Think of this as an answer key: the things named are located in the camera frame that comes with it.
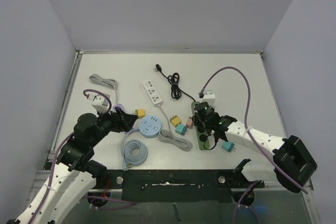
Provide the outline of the green power strip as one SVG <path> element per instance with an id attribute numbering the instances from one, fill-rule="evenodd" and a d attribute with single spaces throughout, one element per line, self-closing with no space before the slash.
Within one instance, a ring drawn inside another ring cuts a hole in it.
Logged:
<path id="1" fill-rule="evenodd" d="M 198 142 L 198 148 L 201 151 L 205 151 L 210 148 L 209 140 L 208 140 L 208 133 L 206 130 L 201 126 L 200 122 L 197 121 L 196 118 L 196 112 L 195 112 L 195 107 L 198 105 L 200 102 L 195 101 L 191 103 L 191 111 L 192 111 L 192 121 L 194 124 L 194 129 L 196 132 L 196 137 L 197 137 L 197 142 Z"/>

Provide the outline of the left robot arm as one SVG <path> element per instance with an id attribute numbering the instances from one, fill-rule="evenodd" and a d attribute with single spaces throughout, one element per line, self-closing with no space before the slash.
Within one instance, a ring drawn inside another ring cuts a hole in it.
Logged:
<path id="1" fill-rule="evenodd" d="M 137 119 L 120 107 L 114 112 L 81 115 L 73 132 L 57 148 L 49 177 L 35 198 L 8 223 L 62 223 L 90 189 L 107 181 L 107 168 L 92 159 L 94 147 L 111 132 L 130 131 Z"/>

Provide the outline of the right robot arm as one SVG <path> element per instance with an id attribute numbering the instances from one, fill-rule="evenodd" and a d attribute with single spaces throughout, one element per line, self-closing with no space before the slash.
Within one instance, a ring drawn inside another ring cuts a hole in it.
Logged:
<path id="1" fill-rule="evenodd" d="M 195 104 L 193 121 L 201 131 L 202 142 L 209 136 L 242 145 L 261 153 L 270 161 L 269 165 L 256 164 L 247 158 L 234 173 L 234 182 L 241 187 L 256 180 L 279 182 L 284 188 L 299 193 L 317 170 L 317 163 L 296 137 L 278 137 L 247 127 L 243 122 L 225 115 L 220 116 L 207 102 Z"/>

